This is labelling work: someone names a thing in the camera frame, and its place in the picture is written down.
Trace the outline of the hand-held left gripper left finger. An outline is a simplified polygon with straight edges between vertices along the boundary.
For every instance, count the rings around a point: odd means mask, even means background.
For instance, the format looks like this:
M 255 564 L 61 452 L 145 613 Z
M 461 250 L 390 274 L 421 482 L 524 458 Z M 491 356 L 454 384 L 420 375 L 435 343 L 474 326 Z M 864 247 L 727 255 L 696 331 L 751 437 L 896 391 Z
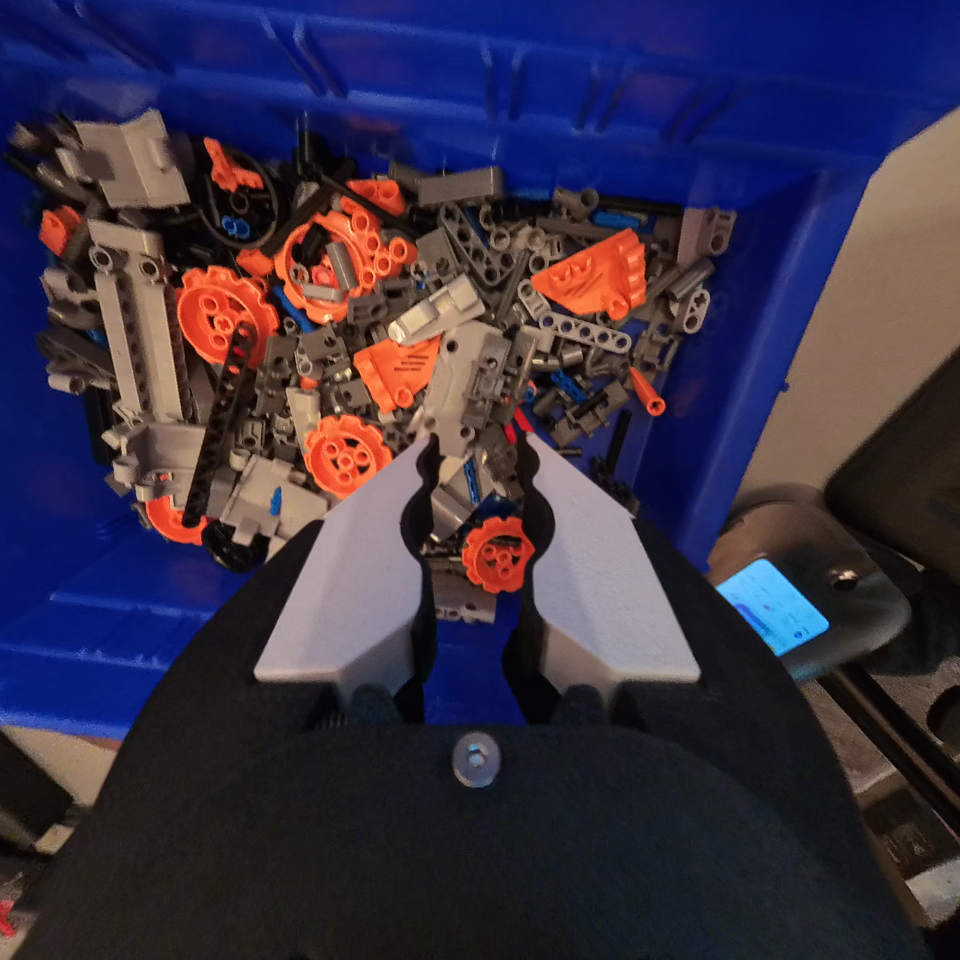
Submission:
M 259 682 L 326 684 L 342 706 L 377 687 L 424 722 L 437 620 L 422 551 L 440 462 L 438 438 L 417 439 L 330 511 L 254 667 Z

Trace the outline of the smartphone in leather holder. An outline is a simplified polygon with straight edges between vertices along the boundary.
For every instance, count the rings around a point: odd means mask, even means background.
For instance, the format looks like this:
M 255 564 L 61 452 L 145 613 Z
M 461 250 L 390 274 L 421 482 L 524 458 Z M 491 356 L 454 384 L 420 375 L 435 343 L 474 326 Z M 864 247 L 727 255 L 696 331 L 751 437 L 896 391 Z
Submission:
M 911 618 L 906 594 L 814 486 L 753 490 L 707 562 L 708 582 L 799 682 L 881 649 Z

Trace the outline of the pile of plastic building pieces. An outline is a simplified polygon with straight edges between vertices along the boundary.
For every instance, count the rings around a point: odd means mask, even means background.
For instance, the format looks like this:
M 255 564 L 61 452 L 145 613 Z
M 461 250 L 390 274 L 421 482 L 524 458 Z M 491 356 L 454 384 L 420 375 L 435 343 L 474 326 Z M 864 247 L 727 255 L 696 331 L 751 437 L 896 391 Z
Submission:
M 6 164 L 41 190 L 36 335 L 49 387 L 82 397 L 94 456 L 139 522 L 245 573 L 407 450 L 438 440 L 421 553 L 439 618 L 493 622 L 517 592 L 518 435 L 567 458 L 612 430 L 699 333 L 738 213 L 557 185 L 510 196 L 495 165 L 390 162 L 357 177 L 306 127 L 266 162 L 125 123 L 17 124 Z

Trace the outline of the black metal bar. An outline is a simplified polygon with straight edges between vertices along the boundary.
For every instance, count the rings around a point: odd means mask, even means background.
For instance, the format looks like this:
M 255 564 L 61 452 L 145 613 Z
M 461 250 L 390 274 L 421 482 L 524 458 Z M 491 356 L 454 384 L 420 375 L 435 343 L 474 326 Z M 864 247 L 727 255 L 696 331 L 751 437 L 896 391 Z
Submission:
M 819 686 L 893 764 L 954 834 L 959 834 L 959 767 L 859 664 L 837 667 Z

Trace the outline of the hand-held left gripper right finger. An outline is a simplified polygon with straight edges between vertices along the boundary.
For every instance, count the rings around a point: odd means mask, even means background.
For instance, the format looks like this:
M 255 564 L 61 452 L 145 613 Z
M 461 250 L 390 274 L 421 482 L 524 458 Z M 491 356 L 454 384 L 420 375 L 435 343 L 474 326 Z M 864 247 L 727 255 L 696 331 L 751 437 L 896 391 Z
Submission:
M 503 672 L 524 720 L 548 723 L 570 691 L 606 714 L 631 683 L 702 676 L 634 518 L 535 433 L 517 445 L 521 532 L 534 548 Z

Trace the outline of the blue plastic bin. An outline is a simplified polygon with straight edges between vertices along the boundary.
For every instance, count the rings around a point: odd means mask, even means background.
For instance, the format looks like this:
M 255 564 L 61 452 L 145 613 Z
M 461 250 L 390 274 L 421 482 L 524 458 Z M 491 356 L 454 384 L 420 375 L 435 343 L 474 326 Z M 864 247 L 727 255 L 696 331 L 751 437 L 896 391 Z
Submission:
M 703 566 L 870 176 L 958 106 L 958 2 L 2 2 L 2 138 L 64 114 L 364 172 L 495 164 L 734 210 L 702 333 L 618 464 Z M 145 530 L 47 386 L 34 186 L 2 165 L 2 723 L 123 738 L 244 584 Z

